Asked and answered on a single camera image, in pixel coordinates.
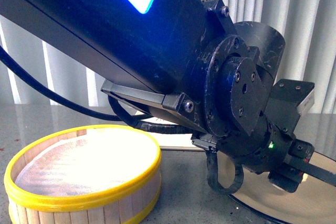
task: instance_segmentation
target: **granite surface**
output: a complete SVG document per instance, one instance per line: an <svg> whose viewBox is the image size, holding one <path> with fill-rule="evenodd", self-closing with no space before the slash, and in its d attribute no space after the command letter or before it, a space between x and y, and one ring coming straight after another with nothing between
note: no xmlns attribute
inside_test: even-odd
<svg viewBox="0 0 336 224"><path fill-rule="evenodd" d="M95 108L111 113L110 108ZM31 142L72 127L106 124L62 106L0 104L0 223L10 224L3 185L11 158ZM308 114L295 131L316 151L336 159L336 116ZM162 191L153 211L142 223L272 223L228 196L213 192L206 182L203 152L163 151Z"/></svg>

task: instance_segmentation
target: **round container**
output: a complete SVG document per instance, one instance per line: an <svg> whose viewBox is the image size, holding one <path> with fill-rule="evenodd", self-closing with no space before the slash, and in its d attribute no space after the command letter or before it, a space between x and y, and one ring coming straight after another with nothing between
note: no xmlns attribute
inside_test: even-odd
<svg viewBox="0 0 336 224"><path fill-rule="evenodd" d="M156 140L127 126L84 126L43 137L6 169L10 218L13 224L139 223L159 198L160 162Z"/></svg>

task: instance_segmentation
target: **circular flange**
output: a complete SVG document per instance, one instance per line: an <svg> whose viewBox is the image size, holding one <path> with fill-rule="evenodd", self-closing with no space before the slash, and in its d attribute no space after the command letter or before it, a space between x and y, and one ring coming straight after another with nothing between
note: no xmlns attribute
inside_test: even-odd
<svg viewBox="0 0 336 224"><path fill-rule="evenodd" d="M216 136L224 136L229 129L229 122L222 120L216 109L215 88L219 69L229 56L245 57L248 54L247 46L244 40L238 35L230 35L214 46L210 43L203 55L211 54L211 60L208 65L205 87L204 87L204 113L207 130Z"/></svg>

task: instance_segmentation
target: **wooden base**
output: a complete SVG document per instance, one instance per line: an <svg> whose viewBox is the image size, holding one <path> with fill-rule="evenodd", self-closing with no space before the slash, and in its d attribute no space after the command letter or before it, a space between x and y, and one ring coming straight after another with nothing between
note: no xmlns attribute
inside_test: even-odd
<svg viewBox="0 0 336 224"><path fill-rule="evenodd" d="M336 162L314 153L311 164L336 173ZM336 223L336 188L314 177L308 176L293 194L273 186L267 179L268 173L256 175L244 169L244 183L233 194L248 207L271 218L292 224ZM234 179L234 166L223 153L218 153L218 180L229 186Z"/></svg>

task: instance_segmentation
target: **yellow rim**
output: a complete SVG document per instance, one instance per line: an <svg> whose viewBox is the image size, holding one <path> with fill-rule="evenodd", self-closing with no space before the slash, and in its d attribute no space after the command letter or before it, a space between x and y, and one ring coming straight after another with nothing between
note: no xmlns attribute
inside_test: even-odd
<svg viewBox="0 0 336 224"><path fill-rule="evenodd" d="M11 173L14 164L18 161L18 159L23 156L29 149L34 146L46 141L52 137L60 136L69 132L85 130L85 129L97 129L97 128L118 128L118 129L127 129L131 131L135 131L141 134L146 135L149 139L151 139L157 148L157 155L155 157L155 161L152 165L141 175L138 177L121 184L117 187L110 188L104 191L100 191L97 193L78 195L78 196L67 196L67 197L52 197L52 196L43 196L32 194L25 190L22 190L12 181ZM80 211L95 207L100 207L112 203L116 200L119 200L127 195L132 194L137 191L139 188L143 187L159 170L161 162L161 150L160 147L155 140L147 132L143 132L140 130L133 129L128 126L123 125L90 125L90 126L82 126L73 129L68 129L64 131L60 131L49 136L45 136L25 148L23 148L20 152L18 152L10 161L7 166L5 176L4 176L4 185L8 196L18 205L21 205L26 208L30 208L33 210L45 211L45 212L63 212L63 211Z"/></svg>

